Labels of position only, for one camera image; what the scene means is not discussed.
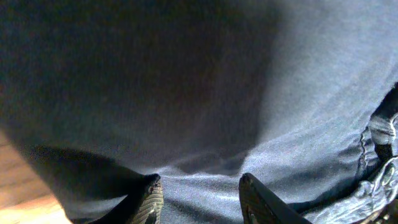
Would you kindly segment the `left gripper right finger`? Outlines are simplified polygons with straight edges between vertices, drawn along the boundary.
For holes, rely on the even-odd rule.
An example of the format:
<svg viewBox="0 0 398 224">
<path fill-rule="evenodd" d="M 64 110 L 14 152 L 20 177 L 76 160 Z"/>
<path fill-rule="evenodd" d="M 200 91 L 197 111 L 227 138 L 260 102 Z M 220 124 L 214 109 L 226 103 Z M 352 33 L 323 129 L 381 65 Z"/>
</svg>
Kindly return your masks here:
<svg viewBox="0 0 398 224">
<path fill-rule="evenodd" d="M 250 173 L 239 180 L 244 224 L 311 224 Z"/>
</svg>

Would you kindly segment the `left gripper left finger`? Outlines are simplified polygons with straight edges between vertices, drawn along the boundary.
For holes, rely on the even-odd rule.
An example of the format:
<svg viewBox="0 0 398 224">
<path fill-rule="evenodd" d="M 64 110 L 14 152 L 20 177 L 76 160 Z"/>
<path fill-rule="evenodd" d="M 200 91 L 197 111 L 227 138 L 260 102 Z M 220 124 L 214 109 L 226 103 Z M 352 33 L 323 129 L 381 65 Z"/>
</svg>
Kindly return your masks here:
<svg viewBox="0 0 398 224">
<path fill-rule="evenodd" d="M 164 195 L 159 174 L 141 181 L 143 187 L 133 191 L 105 216 L 92 224 L 160 224 Z"/>
</svg>

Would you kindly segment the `blue denim shorts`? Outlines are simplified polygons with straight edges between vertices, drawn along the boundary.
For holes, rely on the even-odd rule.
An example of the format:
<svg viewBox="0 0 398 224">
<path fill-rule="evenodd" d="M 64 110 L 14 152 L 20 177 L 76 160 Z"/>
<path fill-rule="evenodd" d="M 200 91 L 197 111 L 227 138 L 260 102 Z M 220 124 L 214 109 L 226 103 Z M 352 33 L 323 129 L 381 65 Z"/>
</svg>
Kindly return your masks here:
<svg viewBox="0 0 398 224">
<path fill-rule="evenodd" d="M 2 1 L 1 131 L 73 223 L 159 174 L 160 223 L 311 223 L 397 197 L 397 2 Z"/>
</svg>

